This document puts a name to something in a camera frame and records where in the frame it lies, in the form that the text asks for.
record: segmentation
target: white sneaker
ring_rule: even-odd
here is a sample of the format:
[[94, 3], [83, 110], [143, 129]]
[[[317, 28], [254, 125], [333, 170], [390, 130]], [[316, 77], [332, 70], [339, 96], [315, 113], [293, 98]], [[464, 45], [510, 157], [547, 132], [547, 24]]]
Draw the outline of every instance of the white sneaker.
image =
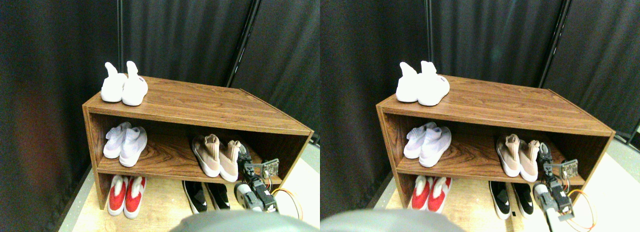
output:
[[442, 98], [449, 94], [449, 81], [436, 74], [433, 63], [422, 61], [422, 81], [418, 91], [418, 103], [425, 106], [436, 106]]
[[122, 89], [127, 76], [119, 74], [118, 70], [110, 62], [105, 63], [104, 66], [107, 68], [109, 77], [105, 78], [102, 83], [100, 97], [105, 102], [119, 102], [122, 100]]
[[423, 126], [415, 127], [406, 135], [409, 142], [404, 146], [404, 156], [409, 159], [418, 158], [420, 156], [421, 147], [425, 143], [426, 129], [435, 129], [436, 123], [429, 122]]
[[129, 106], [138, 106], [147, 94], [149, 86], [144, 78], [138, 76], [138, 68], [135, 63], [127, 62], [126, 69], [128, 71], [128, 79], [124, 83], [122, 102]]
[[124, 143], [124, 135], [127, 129], [131, 128], [131, 124], [129, 122], [123, 122], [117, 127], [113, 127], [107, 133], [107, 143], [104, 145], [104, 149], [102, 153], [107, 158], [118, 158], [119, 154], [122, 151], [122, 143]]
[[409, 64], [400, 63], [402, 78], [398, 79], [398, 87], [395, 90], [395, 97], [400, 102], [418, 101], [418, 87], [420, 86], [420, 76]]
[[444, 151], [451, 145], [451, 130], [448, 127], [436, 127], [427, 129], [424, 143], [420, 148], [420, 164], [427, 168], [436, 165]]
[[133, 166], [138, 162], [142, 150], [147, 146], [147, 132], [142, 127], [126, 129], [120, 163], [122, 166]]

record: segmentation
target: red shoe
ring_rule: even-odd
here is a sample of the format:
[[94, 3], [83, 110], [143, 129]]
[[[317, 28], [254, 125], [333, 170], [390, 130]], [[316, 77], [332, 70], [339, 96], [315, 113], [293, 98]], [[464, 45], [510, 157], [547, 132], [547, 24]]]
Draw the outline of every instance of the red shoe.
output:
[[431, 193], [433, 185], [433, 177], [419, 175], [418, 178], [415, 179], [415, 188], [413, 189], [413, 196], [411, 196], [411, 207], [413, 209], [427, 209], [427, 201], [429, 200], [429, 194]]
[[124, 208], [124, 197], [127, 193], [127, 185], [129, 177], [122, 175], [114, 175], [111, 180], [111, 188], [109, 189], [109, 214], [113, 216], [120, 215]]
[[145, 192], [147, 179], [145, 177], [132, 177], [130, 186], [126, 191], [124, 214], [127, 218], [136, 218], [140, 212], [142, 194]]
[[442, 208], [444, 208], [444, 201], [447, 199], [447, 194], [451, 189], [451, 178], [450, 177], [439, 177], [433, 189], [431, 189], [431, 194], [429, 195], [429, 211], [442, 213]]

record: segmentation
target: wooden floor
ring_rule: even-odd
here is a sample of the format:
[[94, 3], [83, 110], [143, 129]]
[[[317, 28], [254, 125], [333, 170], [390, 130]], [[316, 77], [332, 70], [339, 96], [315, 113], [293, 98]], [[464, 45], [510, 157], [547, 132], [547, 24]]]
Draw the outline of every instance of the wooden floor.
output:
[[[135, 219], [128, 219], [123, 213], [119, 216], [110, 216], [106, 208], [100, 210], [94, 185], [82, 207], [73, 231], [170, 230], [178, 225], [183, 218], [192, 214], [181, 182], [173, 179], [150, 178], [144, 192], [141, 210]], [[304, 211], [303, 220], [318, 227], [320, 225], [320, 174], [302, 159], [299, 159], [283, 187], [297, 194]], [[232, 194], [233, 184], [227, 184], [227, 193], [231, 209], [242, 209]], [[281, 197], [287, 198], [282, 193], [278, 194], [276, 199], [280, 201]], [[206, 199], [209, 208], [212, 209], [209, 196], [206, 196]]]
[[[466, 231], [549, 230], [544, 215], [537, 204], [534, 205], [536, 209], [532, 218], [523, 218], [510, 184], [507, 184], [507, 190], [511, 210], [515, 211], [516, 216], [501, 220], [496, 215], [487, 181], [454, 179], [442, 214]], [[635, 227], [629, 226], [635, 224], [634, 222], [637, 220], [636, 209], [640, 207], [640, 199], [637, 197], [638, 191], [640, 191], [640, 183], [608, 154], [605, 154], [589, 184], [585, 187], [590, 202], [599, 212], [598, 223], [592, 231], [622, 231]], [[386, 208], [402, 208], [397, 190]], [[591, 224], [591, 214], [584, 198], [578, 198], [574, 212], [576, 215], [574, 220], [580, 225]], [[566, 231], [575, 231], [566, 222], [562, 222], [561, 227]]]

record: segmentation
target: black shoe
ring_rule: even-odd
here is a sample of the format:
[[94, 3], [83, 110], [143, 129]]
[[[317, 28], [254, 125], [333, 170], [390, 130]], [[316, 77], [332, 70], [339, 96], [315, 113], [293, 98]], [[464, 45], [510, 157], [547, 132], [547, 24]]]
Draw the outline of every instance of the black shoe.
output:
[[220, 183], [208, 182], [206, 184], [208, 194], [211, 196], [211, 201], [216, 209], [230, 209], [229, 198], [227, 198], [227, 186]]
[[184, 192], [187, 193], [187, 199], [189, 199], [189, 204], [194, 214], [207, 211], [207, 201], [204, 197], [201, 182], [182, 181], [182, 188], [184, 188]]
[[525, 218], [529, 218], [531, 214], [533, 214], [533, 201], [531, 200], [531, 187], [525, 183], [514, 183], [511, 184], [513, 186], [514, 193], [516, 194], [516, 198], [518, 199], [518, 207], [520, 208], [520, 213]]
[[491, 190], [491, 197], [493, 197], [493, 204], [495, 205], [495, 212], [498, 214], [498, 218], [509, 218], [512, 214], [512, 209], [509, 206], [507, 184], [505, 184], [505, 182], [489, 181], [489, 189]]

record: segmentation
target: shoe rack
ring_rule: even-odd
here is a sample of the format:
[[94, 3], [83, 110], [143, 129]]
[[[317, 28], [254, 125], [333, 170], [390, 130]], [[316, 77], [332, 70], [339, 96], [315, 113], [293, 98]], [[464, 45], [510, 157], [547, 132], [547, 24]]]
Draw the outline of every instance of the shoe rack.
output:
[[[304, 124], [241, 89], [144, 79], [149, 90], [139, 106], [105, 102], [99, 92], [82, 105], [100, 209], [105, 208], [113, 174], [230, 183], [202, 172], [191, 148], [199, 134], [216, 134], [224, 144], [239, 140], [254, 163], [278, 158], [278, 174], [271, 177], [276, 187], [287, 179], [313, 135]], [[106, 133], [124, 121], [144, 127], [148, 136], [132, 167], [103, 155]]]
[[[572, 189], [582, 188], [615, 135], [613, 129], [551, 90], [445, 77], [451, 89], [436, 106], [400, 102], [395, 95], [375, 106], [404, 207], [418, 175], [527, 183], [503, 171], [496, 152], [501, 134], [546, 143], [554, 163], [578, 159], [579, 176], [569, 181]], [[418, 159], [405, 158], [403, 150], [407, 133], [430, 121], [449, 127], [452, 141], [439, 162], [426, 168]]]

